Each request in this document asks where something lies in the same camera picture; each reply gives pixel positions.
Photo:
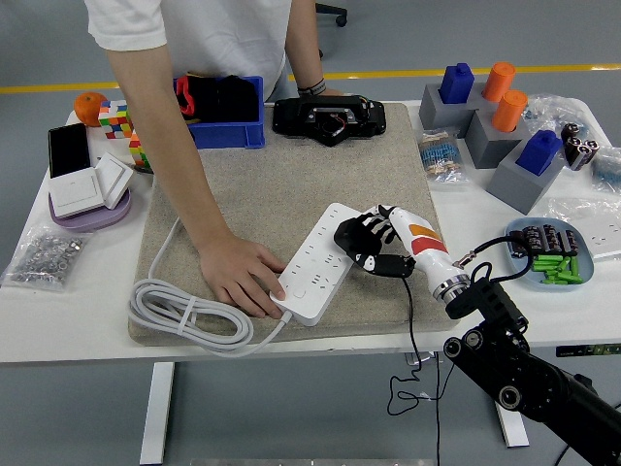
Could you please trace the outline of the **person's right hand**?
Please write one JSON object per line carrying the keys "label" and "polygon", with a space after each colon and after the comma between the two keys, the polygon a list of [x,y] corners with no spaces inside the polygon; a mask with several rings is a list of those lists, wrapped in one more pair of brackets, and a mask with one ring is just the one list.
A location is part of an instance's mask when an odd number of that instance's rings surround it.
{"label": "person's right hand", "polygon": [[277,278],[285,263],[266,247],[227,233],[207,240],[198,253],[203,277],[218,301],[250,316],[281,318],[270,294],[285,297]]}

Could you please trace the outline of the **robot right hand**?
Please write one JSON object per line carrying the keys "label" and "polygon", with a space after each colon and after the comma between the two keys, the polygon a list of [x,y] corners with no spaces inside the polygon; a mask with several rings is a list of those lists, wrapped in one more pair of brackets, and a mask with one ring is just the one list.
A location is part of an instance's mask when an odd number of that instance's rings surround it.
{"label": "robot right hand", "polygon": [[396,206],[377,205],[360,216],[343,221],[335,243],[357,265],[372,275],[407,278],[417,269],[428,280],[439,301],[468,285],[441,237],[424,218]]}

